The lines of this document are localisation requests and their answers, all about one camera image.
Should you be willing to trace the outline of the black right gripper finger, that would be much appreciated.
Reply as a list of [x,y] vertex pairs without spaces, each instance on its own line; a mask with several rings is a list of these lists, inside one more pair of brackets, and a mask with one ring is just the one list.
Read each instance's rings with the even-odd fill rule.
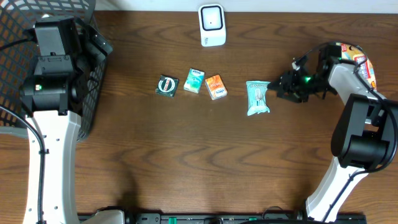
[[285,91],[284,91],[283,88],[281,88],[279,86],[277,86],[277,87],[272,86],[269,89],[276,93],[276,97],[278,97],[278,98],[283,98],[284,97]]
[[283,90],[283,82],[282,80],[275,80],[270,82],[267,86],[269,90]]

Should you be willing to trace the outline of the light teal wipes pack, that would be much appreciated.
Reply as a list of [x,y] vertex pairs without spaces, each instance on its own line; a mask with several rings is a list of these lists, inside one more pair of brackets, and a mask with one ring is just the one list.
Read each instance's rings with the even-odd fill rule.
[[265,81],[247,81],[247,94],[248,94],[248,112],[247,115],[251,116],[260,113],[270,113],[270,109],[266,104],[266,92],[270,82]]

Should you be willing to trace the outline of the yellow blue snack bag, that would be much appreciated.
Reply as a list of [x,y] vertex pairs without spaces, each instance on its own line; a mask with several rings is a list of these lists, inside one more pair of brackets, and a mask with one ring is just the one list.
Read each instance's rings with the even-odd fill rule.
[[359,65],[358,73],[369,83],[370,87],[377,90],[376,75],[373,65],[358,45],[341,43],[341,58],[354,61]]

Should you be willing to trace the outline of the orange tissue pack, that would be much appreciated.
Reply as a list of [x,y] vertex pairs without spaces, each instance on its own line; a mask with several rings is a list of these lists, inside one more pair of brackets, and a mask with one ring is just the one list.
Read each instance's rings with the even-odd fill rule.
[[214,75],[207,78],[205,80],[205,85],[212,100],[217,100],[218,98],[225,97],[228,94],[220,75]]

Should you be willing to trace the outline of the green tissue pack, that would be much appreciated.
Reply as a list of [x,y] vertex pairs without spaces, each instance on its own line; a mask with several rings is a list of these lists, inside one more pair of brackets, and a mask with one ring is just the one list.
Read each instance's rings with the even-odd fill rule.
[[193,93],[199,93],[204,77],[205,72],[191,68],[183,85],[183,89]]

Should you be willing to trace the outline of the round black tin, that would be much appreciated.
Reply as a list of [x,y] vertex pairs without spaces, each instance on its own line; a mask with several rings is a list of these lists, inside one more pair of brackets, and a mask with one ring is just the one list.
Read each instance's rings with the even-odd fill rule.
[[179,79],[167,75],[161,75],[155,89],[158,95],[173,98],[177,91]]

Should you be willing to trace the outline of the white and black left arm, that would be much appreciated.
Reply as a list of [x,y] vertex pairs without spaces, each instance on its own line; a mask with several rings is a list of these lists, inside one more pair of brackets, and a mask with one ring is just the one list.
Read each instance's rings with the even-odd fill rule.
[[24,223],[78,223],[75,151],[90,93],[88,82],[111,46],[73,16],[39,19],[35,67],[20,87],[29,137],[29,181]]

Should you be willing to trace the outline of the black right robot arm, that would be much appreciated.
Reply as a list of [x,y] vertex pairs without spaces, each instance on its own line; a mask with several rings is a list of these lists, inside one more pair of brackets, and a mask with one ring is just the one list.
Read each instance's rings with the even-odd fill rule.
[[397,154],[397,102],[377,91],[373,65],[358,45],[326,42],[318,52],[316,72],[306,68],[308,53],[292,62],[268,89],[294,103],[310,95],[338,95],[344,109],[331,138],[331,164],[317,189],[305,200],[295,220],[334,223],[355,186],[387,168]]

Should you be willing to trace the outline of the dark grey mesh basket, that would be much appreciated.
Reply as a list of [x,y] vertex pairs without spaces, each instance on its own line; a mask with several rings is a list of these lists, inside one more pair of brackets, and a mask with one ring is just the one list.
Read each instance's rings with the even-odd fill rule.
[[[93,15],[95,0],[3,0],[1,1],[1,46],[25,39],[24,31],[33,28],[35,22],[45,15],[79,17],[95,29]],[[1,105],[24,116],[19,98],[19,87],[35,67],[39,47],[33,42],[9,47],[1,51]],[[83,117],[78,140],[88,138],[93,127],[107,61],[99,64],[90,73],[89,94],[83,102]]]

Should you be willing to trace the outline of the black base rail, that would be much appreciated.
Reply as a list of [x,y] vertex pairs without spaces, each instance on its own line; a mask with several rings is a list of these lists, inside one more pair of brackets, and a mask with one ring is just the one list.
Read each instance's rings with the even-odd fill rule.
[[245,222],[303,223],[296,220],[292,213],[267,213],[261,215],[161,215],[158,213],[141,213],[128,215],[127,224],[240,224]]

